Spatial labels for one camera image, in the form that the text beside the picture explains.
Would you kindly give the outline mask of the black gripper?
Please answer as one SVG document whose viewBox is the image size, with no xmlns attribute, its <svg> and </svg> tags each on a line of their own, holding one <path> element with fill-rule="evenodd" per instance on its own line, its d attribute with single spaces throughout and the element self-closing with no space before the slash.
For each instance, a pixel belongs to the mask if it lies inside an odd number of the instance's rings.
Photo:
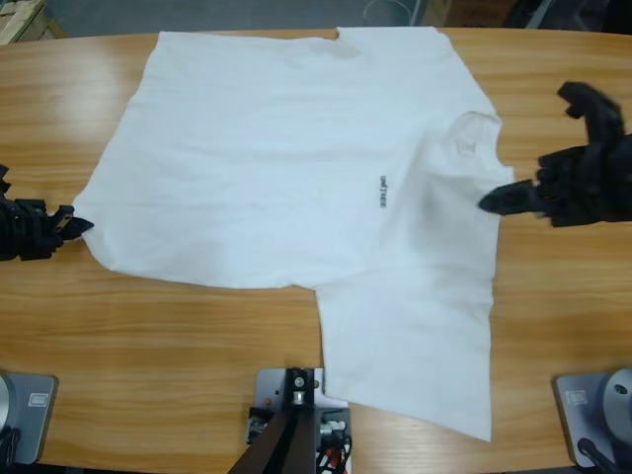
<svg viewBox="0 0 632 474">
<path fill-rule="evenodd" d="M 43 200 L 2 197 L 1 261 L 51 258 L 64 241 L 76 240 L 94 227 L 93 222 L 73 214 L 69 204 L 49 214 Z"/>
<path fill-rule="evenodd" d="M 631 220 L 631 136 L 590 142 L 538 158 L 536 186 L 523 180 L 497 187 L 478 206 L 500 216 L 539 211 L 554 227 Z"/>
</svg>

